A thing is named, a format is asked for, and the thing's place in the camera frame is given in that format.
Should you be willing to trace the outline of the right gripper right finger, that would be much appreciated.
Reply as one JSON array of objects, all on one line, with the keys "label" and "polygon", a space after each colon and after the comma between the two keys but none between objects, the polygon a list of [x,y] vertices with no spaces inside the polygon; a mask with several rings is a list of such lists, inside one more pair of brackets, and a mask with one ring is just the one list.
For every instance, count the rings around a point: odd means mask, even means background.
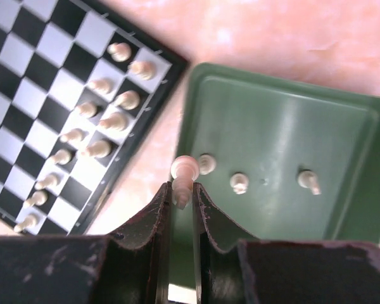
[{"label": "right gripper right finger", "polygon": [[274,241],[244,230],[193,189],[199,303],[380,303],[380,247],[356,241]]}]

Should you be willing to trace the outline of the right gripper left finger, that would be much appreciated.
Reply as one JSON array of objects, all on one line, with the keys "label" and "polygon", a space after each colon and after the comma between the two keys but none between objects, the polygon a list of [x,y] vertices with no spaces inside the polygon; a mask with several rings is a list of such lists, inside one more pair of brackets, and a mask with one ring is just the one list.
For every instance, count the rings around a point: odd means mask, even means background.
[{"label": "right gripper left finger", "polygon": [[166,303],[172,185],[98,236],[0,236],[0,303]]}]

